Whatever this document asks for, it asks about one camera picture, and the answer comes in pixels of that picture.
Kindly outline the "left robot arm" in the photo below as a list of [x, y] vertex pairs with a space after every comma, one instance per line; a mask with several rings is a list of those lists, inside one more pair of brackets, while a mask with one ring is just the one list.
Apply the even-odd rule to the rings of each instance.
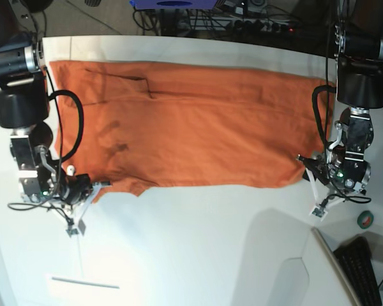
[[[315, 182], [319, 180], [331, 192], [312, 208], [319, 218], [329, 207], [343, 201], [369, 203], [365, 196], [371, 177], [371, 166], [364, 154], [374, 139], [370, 110], [383, 108], [383, 1], [342, 1], [336, 5], [334, 42], [337, 52], [336, 84], [316, 87], [312, 108], [323, 152], [314, 158], [298, 156], [306, 168], [304, 173], [318, 198]], [[327, 139], [327, 124], [322, 123], [318, 98], [335, 94], [346, 105], [334, 123], [337, 136]]]

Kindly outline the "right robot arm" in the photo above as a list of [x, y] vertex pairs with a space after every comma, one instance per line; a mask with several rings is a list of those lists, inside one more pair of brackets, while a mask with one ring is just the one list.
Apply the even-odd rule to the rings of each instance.
[[[69, 152], [54, 159], [47, 125], [49, 103], [70, 98], [78, 113], [78, 132]], [[0, 1], [0, 126], [11, 131], [10, 152], [18, 167], [22, 201], [14, 211], [44, 208], [56, 212], [68, 234], [81, 233], [83, 215], [106, 182], [93, 182], [62, 164], [78, 151], [84, 135], [84, 108], [69, 90], [55, 90], [44, 63], [42, 39], [27, 1]]]

